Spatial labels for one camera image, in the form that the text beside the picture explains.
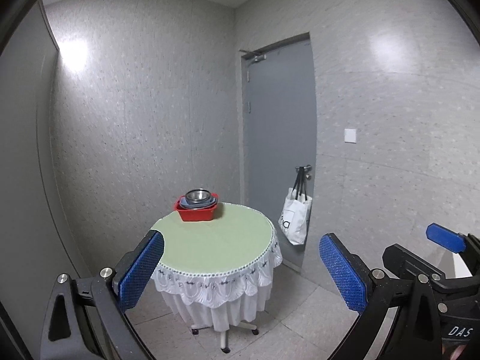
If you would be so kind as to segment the right hand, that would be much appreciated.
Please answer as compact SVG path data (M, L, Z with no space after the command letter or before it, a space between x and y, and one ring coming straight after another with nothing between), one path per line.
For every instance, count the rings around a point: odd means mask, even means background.
M470 344L459 345L443 345L442 359L456 360L456 359L473 359L475 348Z

